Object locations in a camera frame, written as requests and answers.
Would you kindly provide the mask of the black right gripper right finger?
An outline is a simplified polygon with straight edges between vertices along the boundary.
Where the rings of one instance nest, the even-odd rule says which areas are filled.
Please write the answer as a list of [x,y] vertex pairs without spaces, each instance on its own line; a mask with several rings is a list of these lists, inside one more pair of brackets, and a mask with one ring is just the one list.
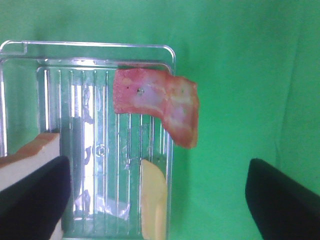
[[250,161],[245,199],[264,240],[318,240],[320,196],[266,161]]

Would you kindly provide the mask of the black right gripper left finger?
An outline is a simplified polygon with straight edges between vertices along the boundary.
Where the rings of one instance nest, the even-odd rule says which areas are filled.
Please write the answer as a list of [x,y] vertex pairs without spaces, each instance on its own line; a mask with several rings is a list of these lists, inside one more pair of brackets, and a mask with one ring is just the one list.
[[70,195],[70,161],[58,156],[0,192],[0,238],[50,239]]

